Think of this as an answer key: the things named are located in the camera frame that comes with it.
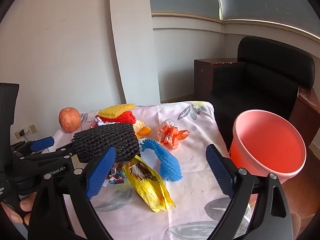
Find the orange plastic bag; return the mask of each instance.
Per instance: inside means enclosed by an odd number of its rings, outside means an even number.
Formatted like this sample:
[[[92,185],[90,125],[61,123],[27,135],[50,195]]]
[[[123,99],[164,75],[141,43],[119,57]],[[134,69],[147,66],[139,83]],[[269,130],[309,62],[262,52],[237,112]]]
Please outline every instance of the orange plastic bag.
[[[175,150],[178,148],[179,141],[187,138],[190,132],[188,130],[179,131],[171,119],[166,119],[157,134],[161,145],[169,144]]]

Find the electrical outlet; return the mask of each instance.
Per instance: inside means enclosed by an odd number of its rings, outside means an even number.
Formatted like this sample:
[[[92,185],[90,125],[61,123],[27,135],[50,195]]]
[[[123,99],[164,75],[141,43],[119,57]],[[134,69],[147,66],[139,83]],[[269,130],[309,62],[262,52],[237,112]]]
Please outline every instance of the electrical outlet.
[[[37,128],[34,124],[26,127],[26,128],[22,128],[21,130],[18,130],[16,132],[14,132],[14,136],[19,140],[20,138],[23,138],[23,136],[20,136],[20,132],[24,130],[24,135],[29,135],[29,134],[32,134],[32,133],[35,133],[37,132]]]
[[[36,128],[36,126],[35,126],[34,124],[30,125],[29,128],[30,128],[30,130],[31,130],[32,133],[35,133],[35,132],[38,131],[37,128]]]

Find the red apple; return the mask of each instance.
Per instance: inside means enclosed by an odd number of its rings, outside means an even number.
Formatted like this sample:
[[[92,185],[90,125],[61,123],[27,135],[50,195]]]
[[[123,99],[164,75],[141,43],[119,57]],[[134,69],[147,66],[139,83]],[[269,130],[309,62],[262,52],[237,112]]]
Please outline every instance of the red apple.
[[[72,133],[81,125],[81,116],[77,109],[73,107],[63,108],[59,113],[59,123],[62,130]]]

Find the white tablecloth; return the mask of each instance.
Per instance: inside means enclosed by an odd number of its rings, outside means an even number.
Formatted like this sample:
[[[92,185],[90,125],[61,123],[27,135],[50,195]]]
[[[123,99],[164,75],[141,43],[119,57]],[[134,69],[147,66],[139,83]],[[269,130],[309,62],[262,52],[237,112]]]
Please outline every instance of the white tablecloth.
[[[164,181],[176,208],[153,212],[129,183],[108,184],[92,198],[98,216],[115,240],[207,239],[230,201],[220,190],[205,158],[206,147],[211,143],[228,156],[213,111],[210,103],[199,101],[137,106],[132,110],[137,120],[143,120],[152,129],[147,138],[157,140],[156,128],[167,118],[175,121],[179,130],[189,130],[190,135],[180,141],[176,150],[170,150],[180,163],[183,179]],[[82,114],[82,125],[76,132],[88,129],[96,114],[97,111]],[[50,150],[69,143],[73,134],[56,132]],[[85,237],[70,198],[65,199],[76,233]],[[250,207],[238,234],[245,232],[249,219]]]

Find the yellow snack wrapper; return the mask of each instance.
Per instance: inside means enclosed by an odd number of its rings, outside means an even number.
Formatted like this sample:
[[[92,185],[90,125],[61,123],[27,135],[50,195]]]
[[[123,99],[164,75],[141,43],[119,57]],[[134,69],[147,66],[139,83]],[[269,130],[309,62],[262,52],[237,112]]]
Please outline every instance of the yellow snack wrapper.
[[[161,177],[137,155],[122,167],[133,188],[154,211],[166,210],[175,203],[170,198]]]

